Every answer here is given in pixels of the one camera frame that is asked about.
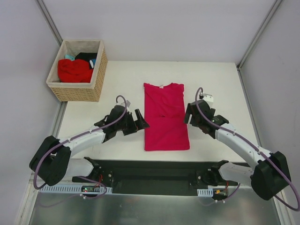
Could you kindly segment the wicker basket with liner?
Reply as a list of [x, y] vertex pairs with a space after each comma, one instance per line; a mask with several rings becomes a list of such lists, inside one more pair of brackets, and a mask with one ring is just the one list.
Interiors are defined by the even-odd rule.
[[[61, 82], [58, 77], [58, 62], [64, 59], [66, 54], [76, 56], [79, 53], [96, 53], [96, 63], [93, 69], [90, 83]], [[99, 101], [103, 87], [108, 59], [104, 42], [93, 39], [65, 39], [59, 48], [57, 56], [52, 64], [46, 84], [53, 91], [57, 99], [66, 101]]]

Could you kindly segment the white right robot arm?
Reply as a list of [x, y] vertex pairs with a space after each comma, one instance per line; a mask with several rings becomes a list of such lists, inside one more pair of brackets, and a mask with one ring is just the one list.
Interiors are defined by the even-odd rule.
[[269, 200], [291, 182], [287, 160], [281, 152], [272, 153], [236, 133], [232, 124], [215, 115], [215, 109], [203, 99], [187, 105], [184, 122], [225, 144], [247, 163], [241, 166], [222, 160], [201, 175], [205, 184], [217, 186], [233, 181], [251, 187], [260, 198]]

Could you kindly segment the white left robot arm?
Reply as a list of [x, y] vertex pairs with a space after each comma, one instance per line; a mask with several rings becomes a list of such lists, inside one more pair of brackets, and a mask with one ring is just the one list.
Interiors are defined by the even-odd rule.
[[102, 120], [80, 134], [61, 139], [52, 135], [46, 137], [30, 161], [29, 168], [49, 186], [58, 184], [65, 177], [99, 182], [100, 165], [90, 157], [74, 159], [74, 155], [109, 141], [119, 131], [130, 135], [149, 128], [139, 109], [135, 110], [135, 114], [136, 120], [127, 107], [115, 105]]

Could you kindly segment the magenta pink t shirt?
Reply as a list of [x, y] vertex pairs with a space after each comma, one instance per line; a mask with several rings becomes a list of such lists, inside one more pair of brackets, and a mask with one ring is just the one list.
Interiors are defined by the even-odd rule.
[[184, 123], [184, 85], [171, 83], [159, 87], [144, 83], [145, 151], [189, 150], [187, 124]]

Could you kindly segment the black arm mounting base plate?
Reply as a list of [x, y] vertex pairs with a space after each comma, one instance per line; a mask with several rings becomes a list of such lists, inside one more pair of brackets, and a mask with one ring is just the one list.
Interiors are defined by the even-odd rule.
[[196, 196], [207, 185], [202, 175], [215, 162], [97, 160], [94, 178], [114, 194]]

